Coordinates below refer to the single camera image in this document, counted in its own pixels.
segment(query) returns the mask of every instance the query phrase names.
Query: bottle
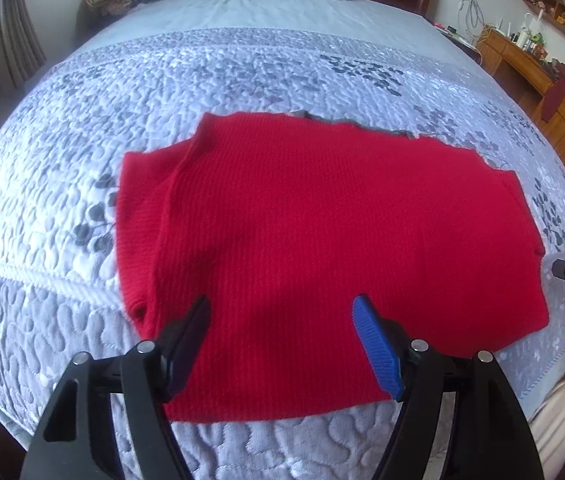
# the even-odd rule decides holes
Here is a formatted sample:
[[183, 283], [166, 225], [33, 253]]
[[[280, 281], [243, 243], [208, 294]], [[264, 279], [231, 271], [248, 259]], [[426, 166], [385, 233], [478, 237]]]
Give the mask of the bottle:
[[516, 46], [518, 48], [524, 49], [528, 40], [529, 40], [529, 30], [527, 27], [522, 27], [522, 30], [520, 31], [520, 36], [518, 37], [518, 41], [516, 41]]

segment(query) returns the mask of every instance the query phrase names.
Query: red knit sweater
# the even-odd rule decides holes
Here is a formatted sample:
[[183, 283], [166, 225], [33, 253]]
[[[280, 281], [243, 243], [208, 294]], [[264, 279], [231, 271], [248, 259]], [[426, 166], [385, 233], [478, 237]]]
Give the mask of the red knit sweater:
[[351, 321], [439, 351], [498, 350], [549, 322], [544, 250], [516, 175], [435, 139], [285, 115], [205, 115], [125, 156], [124, 301], [154, 338], [199, 294], [213, 319], [172, 420], [260, 420], [386, 399]]

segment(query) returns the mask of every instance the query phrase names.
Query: metal screw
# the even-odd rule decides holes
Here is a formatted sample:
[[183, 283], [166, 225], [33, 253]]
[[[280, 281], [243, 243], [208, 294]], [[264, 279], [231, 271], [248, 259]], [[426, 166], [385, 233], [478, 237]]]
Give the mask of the metal screw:
[[136, 350], [138, 350], [139, 354], [148, 354], [149, 352], [152, 352], [155, 347], [156, 343], [147, 339], [145, 341], [140, 341], [138, 346], [136, 346]]
[[493, 354], [486, 350], [481, 350], [478, 352], [478, 359], [480, 359], [483, 363], [490, 363], [493, 361]]
[[429, 349], [429, 343], [424, 339], [414, 339], [411, 341], [411, 348], [416, 352], [426, 352]]
[[89, 352], [78, 352], [76, 355], [74, 355], [73, 364], [83, 365], [87, 361], [89, 361], [89, 357], [91, 357], [91, 355], [89, 355]]

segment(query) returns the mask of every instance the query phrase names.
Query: wooden desk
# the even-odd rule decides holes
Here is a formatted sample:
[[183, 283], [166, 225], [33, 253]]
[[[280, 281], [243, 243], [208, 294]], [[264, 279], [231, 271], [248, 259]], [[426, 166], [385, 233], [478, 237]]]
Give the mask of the wooden desk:
[[493, 29], [485, 28], [477, 49], [482, 68], [525, 111], [565, 165], [565, 98], [549, 122], [540, 118], [544, 95], [553, 84], [549, 75], [531, 54]]

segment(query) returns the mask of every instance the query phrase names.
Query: bedspread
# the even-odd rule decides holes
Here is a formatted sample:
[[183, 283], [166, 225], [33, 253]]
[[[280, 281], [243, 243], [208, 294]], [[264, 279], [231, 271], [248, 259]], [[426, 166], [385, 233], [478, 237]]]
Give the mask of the bedspread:
[[[565, 282], [549, 272], [565, 257], [565, 168], [536, 127], [488, 76], [440, 60], [315, 32], [211, 28], [79, 52], [0, 130], [0, 417], [19, 440], [28, 444], [74, 353], [101, 358], [137, 342], [114, 246], [123, 154], [188, 138], [204, 111], [239, 110], [306, 110], [408, 130], [517, 172], [547, 250], [550, 324], [497, 358], [530, 415], [565, 371]], [[114, 411], [125, 472], [136, 478], [118, 400]], [[378, 402], [298, 420], [173, 428], [199, 479], [363, 479], [396, 414], [394, 402]]]

